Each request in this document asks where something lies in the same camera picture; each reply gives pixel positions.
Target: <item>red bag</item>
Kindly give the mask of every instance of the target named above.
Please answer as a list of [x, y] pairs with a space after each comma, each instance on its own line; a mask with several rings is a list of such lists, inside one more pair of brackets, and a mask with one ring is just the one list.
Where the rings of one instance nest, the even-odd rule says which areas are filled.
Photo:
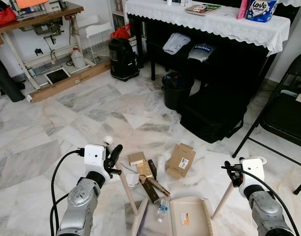
[[0, 0], [0, 25], [16, 21], [16, 15], [10, 6]]
[[110, 39], [113, 38], [126, 38], [129, 39], [131, 36], [127, 32], [130, 29], [130, 24], [126, 24], [122, 28], [118, 28], [117, 31], [113, 32], [110, 36]]

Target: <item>marble floor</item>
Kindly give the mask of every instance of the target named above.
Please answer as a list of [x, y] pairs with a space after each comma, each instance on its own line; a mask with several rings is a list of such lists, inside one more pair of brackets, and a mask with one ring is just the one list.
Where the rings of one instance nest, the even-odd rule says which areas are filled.
[[[156, 81], [150, 79], [150, 65], [138, 77], [127, 82], [116, 80], [107, 71], [42, 102], [12, 103], [0, 96], [0, 236], [48, 236], [52, 205], [50, 180], [59, 159], [86, 144], [101, 144], [112, 135], [124, 149], [120, 162], [132, 173], [127, 155], [143, 151], [158, 167], [158, 181], [173, 199], [199, 196], [209, 199], [215, 210], [230, 180], [221, 169], [225, 160], [238, 163], [231, 154], [265, 104], [270, 92], [260, 91], [248, 107], [245, 125], [230, 139], [208, 144], [180, 125], [180, 115], [165, 107], [161, 77], [166, 73], [157, 66]], [[32, 91], [26, 83], [25, 93]], [[195, 84], [191, 93], [199, 88]], [[267, 145], [301, 162], [301, 148], [258, 127], [252, 135]], [[196, 156], [185, 178], [176, 180], [165, 174], [164, 164], [177, 143], [194, 147]], [[239, 156], [264, 156], [266, 182], [288, 206], [301, 234], [301, 193], [292, 191], [301, 183], [301, 167], [252, 142]], [[69, 192], [84, 176], [83, 158], [71, 155], [59, 168], [55, 181], [57, 198]], [[136, 201], [146, 197], [141, 185], [132, 188]], [[94, 212], [91, 235], [124, 236], [124, 205], [128, 203], [121, 182], [103, 186]], [[66, 202], [59, 205], [59, 215]], [[219, 236], [257, 236], [247, 200], [235, 189], [220, 215], [214, 220]], [[158, 225], [149, 211], [143, 236], [168, 235], [168, 225]]]

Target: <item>plastic bottle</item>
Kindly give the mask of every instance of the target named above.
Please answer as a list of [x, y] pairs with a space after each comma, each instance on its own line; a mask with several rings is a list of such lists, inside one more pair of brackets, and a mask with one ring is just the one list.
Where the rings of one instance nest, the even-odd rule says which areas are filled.
[[73, 61], [73, 64], [74, 64], [75, 68], [77, 68], [77, 69], [82, 68], [86, 65], [85, 61], [84, 61], [83, 54], [80, 53], [77, 50], [77, 48], [73, 48], [71, 58], [72, 58], [72, 61]]
[[168, 198], [167, 197], [162, 198], [157, 212], [157, 221], [159, 223], [161, 223], [162, 220], [165, 218], [165, 215], [168, 212], [168, 206], [169, 206]]

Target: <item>black folding chair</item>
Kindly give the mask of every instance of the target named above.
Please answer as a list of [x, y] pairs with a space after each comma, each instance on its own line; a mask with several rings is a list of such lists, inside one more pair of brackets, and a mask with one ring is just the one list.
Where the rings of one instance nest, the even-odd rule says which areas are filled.
[[[260, 124], [265, 130], [301, 146], [301, 103], [296, 101], [295, 97], [287, 93], [281, 93], [284, 83], [286, 79], [289, 78], [289, 75], [294, 76], [293, 80], [296, 80], [297, 77], [301, 77], [301, 54], [289, 66], [287, 72], [270, 96], [265, 107], [249, 129], [235, 153], [232, 155], [233, 158], [237, 156], [244, 143], [249, 139], [301, 166], [300, 162], [253, 138], [250, 138], [252, 131]], [[301, 184], [294, 191], [294, 194], [297, 195], [300, 191]]]

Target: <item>white tray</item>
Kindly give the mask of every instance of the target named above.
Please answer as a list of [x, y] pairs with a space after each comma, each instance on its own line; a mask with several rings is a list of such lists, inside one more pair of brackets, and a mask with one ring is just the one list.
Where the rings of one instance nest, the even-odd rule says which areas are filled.
[[[215, 236], [207, 199], [185, 197], [171, 200], [170, 211], [174, 236]], [[188, 224], [184, 222], [186, 213]]]

